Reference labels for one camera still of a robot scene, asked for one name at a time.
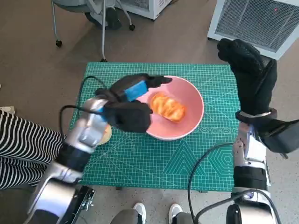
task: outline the striped pants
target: striped pants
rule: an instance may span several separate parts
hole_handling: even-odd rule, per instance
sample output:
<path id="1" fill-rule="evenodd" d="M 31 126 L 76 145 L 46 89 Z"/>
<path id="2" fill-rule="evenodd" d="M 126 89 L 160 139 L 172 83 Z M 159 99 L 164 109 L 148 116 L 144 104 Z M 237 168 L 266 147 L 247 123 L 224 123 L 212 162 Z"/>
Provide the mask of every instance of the striped pants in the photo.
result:
<path id="1" fill-rule="evenodd" d="M 37 185 L 61 145 L 60 133 L 0 110 L 0 189 Z"/>

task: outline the toasted bread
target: toasted bread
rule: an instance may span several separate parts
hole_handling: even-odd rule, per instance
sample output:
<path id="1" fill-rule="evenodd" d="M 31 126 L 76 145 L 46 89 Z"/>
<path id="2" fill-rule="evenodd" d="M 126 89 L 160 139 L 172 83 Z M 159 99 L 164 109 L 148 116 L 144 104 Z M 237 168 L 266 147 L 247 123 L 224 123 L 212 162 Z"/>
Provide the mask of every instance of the toasted bread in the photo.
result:
<path id="1" fill-rule="evenodd" d="M 175 99 L 166 96 L 162 92 L 159 92 L 152 97 L 150 107 L 154 113 L 175 123 L 178 123 L 183 119 L 186 111 L 185 106 Z"/>

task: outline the table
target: table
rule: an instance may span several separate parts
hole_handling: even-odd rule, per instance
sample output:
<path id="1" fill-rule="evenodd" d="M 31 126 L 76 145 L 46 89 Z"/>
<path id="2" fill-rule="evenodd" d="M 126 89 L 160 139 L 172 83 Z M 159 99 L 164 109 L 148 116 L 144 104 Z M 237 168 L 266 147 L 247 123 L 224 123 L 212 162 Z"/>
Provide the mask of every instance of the table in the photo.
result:
<path id="1" fill-rule="evenodd" d="M 125 133 L 113 128 L 111 140 L 97 147 L 82 183 L 119 187 L 187 189 L 194 164 L 215 144 L 233 142 L 239 110 L 235 78 L 227 65 L 171 63 L 88 63 L 85 77 L 100 78 L 107 86 L 125 75 L 149 73 L 173 75 L 193 83 L 204 99 L 199 127 L 183 139 L 161 141 L 145 133 Z M 100 84 L 87 80 L 82 100 L 94 96 Z M 71 126 L 75 122 L 73 115 Z M 193 178 L 192 189 L 231 191 L 233 164 L 231 146 L 222 147 L 204 159 Z"/>

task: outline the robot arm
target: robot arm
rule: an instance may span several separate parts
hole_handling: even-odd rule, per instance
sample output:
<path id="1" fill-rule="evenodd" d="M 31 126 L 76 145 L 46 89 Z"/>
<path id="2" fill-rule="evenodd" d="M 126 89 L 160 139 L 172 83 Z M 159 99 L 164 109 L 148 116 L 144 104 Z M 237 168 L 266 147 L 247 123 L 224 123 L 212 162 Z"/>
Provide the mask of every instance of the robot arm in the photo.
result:
<path id="1" fill-rule="evenodd" d="M 29 223 L 37 210 L 58 217 L 57 224 L 65 223 L 70 207 L 78 197 L 75 185 L 81 181 L 83 170 L 103 137 L 107 124 L 123 131 L 145 132 L 150 125 L 151 109 L 136 99 L 148 88 L 171 82 L 171 78 L 136 74 L 126 76 L 109 90 L 98 89 L 96 97 L 87 100 L 84 112 L 69 132 L 57 158 L 48 166 L 29 202 Z"/>
<path id="2" fill-rule="evenodd" d="M 266 150 L 285 154 L 297 149 L 299 122 L 277 120 L 277 111 L 269 108 L 277 79 L 275 60 L 265 65 L 259 52 L 241 40 L 222 39 L 217 47 L 219 58 L 230 64 L 235 75 L 241 105 L 236 113 L 240 125 L 233 146 L 232 196 L 249 190 L 229 206 L 227 224 L 280 223 L 265 195 L 250 190 L 270 197 Z"/>

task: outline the chair leg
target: chair leg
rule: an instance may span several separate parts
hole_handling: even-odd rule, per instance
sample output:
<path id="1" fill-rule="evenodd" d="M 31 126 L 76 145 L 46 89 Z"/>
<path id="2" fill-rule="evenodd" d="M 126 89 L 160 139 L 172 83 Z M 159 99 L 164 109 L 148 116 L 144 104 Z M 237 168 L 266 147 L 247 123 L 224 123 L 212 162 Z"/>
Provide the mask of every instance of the chair leg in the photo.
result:
<path id="1" fill-rule="evenodd" d="M 106 29 L 106 0 L 103 0 L 103 21 L 102 21 L 102 60 L 101 62 L 107 62 L 105 57 L 105 29 Z"/>
<path id="2" fill-rule="evenodd" d="M 54 4 L 53 1 L 51 1 L 51 3 L 52 3 L 53 28 L 54 28 L 54 34 L 55 34 L 55 37 L 56 37 L 56 46 L 58 46 L 60 48 L 62 46 L 62 42 L 59 39 L 58 34 L 57 34 L 55 4 Z"/>
<path id="3" fill-rule="evenodd" d="M 126 17 L 129 20 L 130 25 L 132 25 L 132 20 L 131 17 L 129 16 L 128 12 L 126 11 L 126 9 L 123 7 L 122 3 L 120 0 L 116 0 L 118 2 L 118 4 L 121 6 L 121 9 L 123 10 L 123 12 L 125 13 Z"/>

